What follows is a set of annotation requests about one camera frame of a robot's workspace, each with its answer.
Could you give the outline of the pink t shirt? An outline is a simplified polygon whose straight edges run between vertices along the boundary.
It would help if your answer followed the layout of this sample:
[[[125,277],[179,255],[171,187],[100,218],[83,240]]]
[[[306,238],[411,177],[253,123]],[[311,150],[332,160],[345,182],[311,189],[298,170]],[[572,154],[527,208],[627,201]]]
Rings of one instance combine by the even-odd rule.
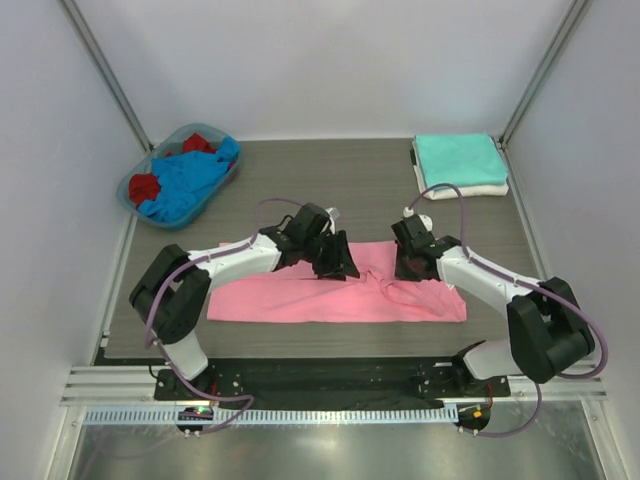
[[[349,245],[358,278],[320,280],[300,262],[235,280],[212,291],[206,318],[258,323],[462,323],[466,302],[455,287],[395,277],[392,241]]]

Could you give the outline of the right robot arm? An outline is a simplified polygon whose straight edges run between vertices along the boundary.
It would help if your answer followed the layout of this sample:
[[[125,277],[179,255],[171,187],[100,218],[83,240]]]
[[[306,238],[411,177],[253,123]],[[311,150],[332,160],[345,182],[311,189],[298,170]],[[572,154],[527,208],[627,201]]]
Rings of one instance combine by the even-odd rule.
[[[455,237],[435,237],[417,214],[391,229],[398,279],[460,288],[507,322],[505,339],[483,340],[451,357],[451,378],[461,393],[475,394],[513,375],[544,384],[556,377],[591,379],[601,372],[600,366],[584,373],[570,370],[594,352],[596,336],[566,281],[518,275],[476,255]]]

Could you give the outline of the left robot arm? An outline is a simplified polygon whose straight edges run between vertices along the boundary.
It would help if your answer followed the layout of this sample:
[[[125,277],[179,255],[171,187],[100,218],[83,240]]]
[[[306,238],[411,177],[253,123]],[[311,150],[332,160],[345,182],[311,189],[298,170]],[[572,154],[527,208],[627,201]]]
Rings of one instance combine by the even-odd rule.
[[[206,250],[164,247],[129,295],[145,325],[144,344],[158,348],[179,385],[214,399],[209,360],[195,327],[211,292],[253,275],[276,272],[301,262],[317,279],[359,278],[346,232],[335,227],[337,213],[313,203],[299,207],[276,225],[261,227],[247,239]]]

